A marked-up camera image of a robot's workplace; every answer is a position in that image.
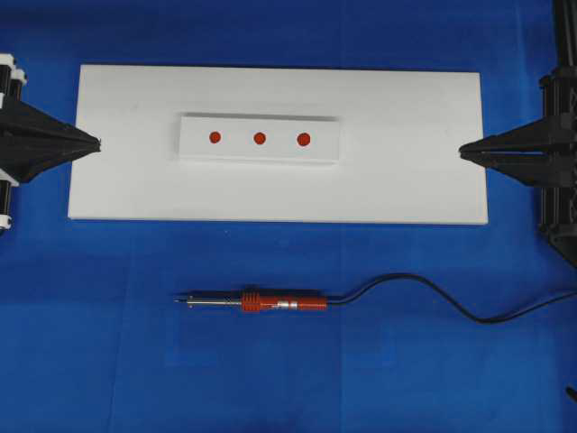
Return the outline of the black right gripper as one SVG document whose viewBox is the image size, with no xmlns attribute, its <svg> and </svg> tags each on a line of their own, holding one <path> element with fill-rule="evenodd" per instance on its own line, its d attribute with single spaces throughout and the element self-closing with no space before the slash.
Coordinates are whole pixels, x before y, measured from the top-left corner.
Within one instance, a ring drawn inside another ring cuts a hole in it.
<svg viewBox="0 0 577 433">
<path fill-rule="evenodd" d="M 562 257 L 576 256 L 576 67 L 540 79 L 545 118 L 459 148 L 461 158 L 540 187 L 539 230 Z M 480 152 L 541 152 L 480 153 Z"/>
</svg>

